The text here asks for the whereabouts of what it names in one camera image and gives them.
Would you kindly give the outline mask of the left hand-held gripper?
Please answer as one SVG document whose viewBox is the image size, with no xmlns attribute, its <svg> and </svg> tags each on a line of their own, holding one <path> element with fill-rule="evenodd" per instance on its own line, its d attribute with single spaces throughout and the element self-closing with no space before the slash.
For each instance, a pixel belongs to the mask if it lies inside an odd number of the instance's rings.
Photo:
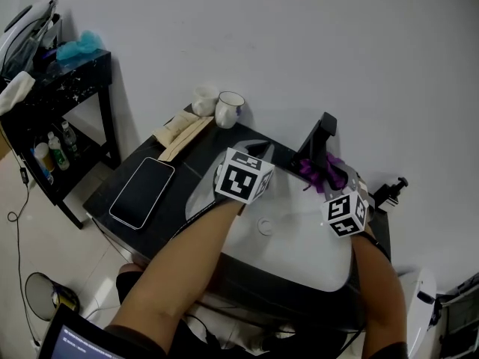
<svg viewBox="0 0 479 359">
<path fill-rule="evenodd" d="M 264 153 L 263 160 L 247 153 Z M 275 145 L 265 140 L 244 140 L 228 148 L 216 171 L 214 193 L 251 204 L 267 189 L 275 170 Z"/>
</svg>

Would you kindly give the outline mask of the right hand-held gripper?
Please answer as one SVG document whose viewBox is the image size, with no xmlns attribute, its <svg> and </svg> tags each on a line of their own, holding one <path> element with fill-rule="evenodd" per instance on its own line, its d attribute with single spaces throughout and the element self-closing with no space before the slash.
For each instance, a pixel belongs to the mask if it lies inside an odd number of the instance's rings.
<svg viewBox="0 0 479 359">
<path fill-rule="evenodd" d="M 323 219 L 338 238 L 363 233 L 369 208 L 366 183 L 344 162 L 331 168 L 335 175 L 323 183 Z"/>
</svg>

